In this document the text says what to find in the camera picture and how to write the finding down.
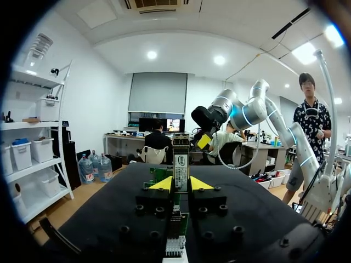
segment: water bottle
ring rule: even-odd
[[[93,163],[90,161],[85,154],[83,154],[82,159],[78,162],[79,167],[79,175],[81,177],[81,181],[84,184],[91,184],[94,180],[94,170]]]
[[[93,153],[91,155],[89,155],[89,160],[92,161],[93,163],[93,174],[94,177],[98,177],[99,176],[99,161],[100,158],[98,155],[95,154],[95,150],[93,150]]]
[[[99,179],[101,182],[108,182],[112,178],[112,165],[111,160],[108,159],[103,153],[99,162]]]

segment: white t-shirt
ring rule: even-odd
[[[222,147],[227,143],[227,142],[244,142],[244,139],[234,133],[227,133],[225,131],[218,131],[218,146],[219,150],[222,149]],[[217,150],[217,141],[216,141],[216,133],[213,134],[213,139],[209,143],[210,146],[213,146],[213,151],[210,152],[211,156],[217,157],[218,155],[218,150]]]

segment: black platform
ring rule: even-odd
[[[87,200],[59,231],[79,248],[96,244],[97,237],[118,240],[118,227],[126,222],[133,211],[135,195],[144,181],[152,179],[149,168],[164,166],[144,163],[129,165]],[[191,166],[190,174],[211,186],[222,188],[221,191],[227,196],[229,212],[245,228],[245,243],[249,246],[245,250],[259,251],[297,225],[307,222],[240,171],[223,166]],[[51,241],[44,247],[55,251],[59,257]],[[191,220],[186,236],[186,252],[190,263],[201,262]]]

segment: patterned shirt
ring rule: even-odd
[[[315,98],[313,108],[318,109],[318,103],[318,100]],[[329,111],[323,104],[319,103],[318,116],[308,117],[305,113],[305,107],[306,109],[311,108],[306,100],[296,108],[294,122],[298,122],[301,125],[318,162],[321,164],[324,160],[323,143],[325,139],[320,140],[316,136],[318,130],[331,130]]]

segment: robotic arm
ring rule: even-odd
[[[324,167],[320,167],[314,152],[298,123],[287,127],[276,105],[265,96],[269,84],[259,79],[251,88],[247,104],[243,104],[230,89],[222,91],[206,109],[197,107],[191,116],[201,127],[202,131],[195,135],[192,144],[203,148],[212,138],[212,134],[230,118],[230,122],[237,130],[247,129],[269,118],[277,130],[282,144],[286,148],[296,145],[297,158],[304,176],[305,195],[301,214],[309,221],[318,219],[321,212],[333,213],[340,196],[351,188],[351,165],[348,165],[339,175],[324,174]]]

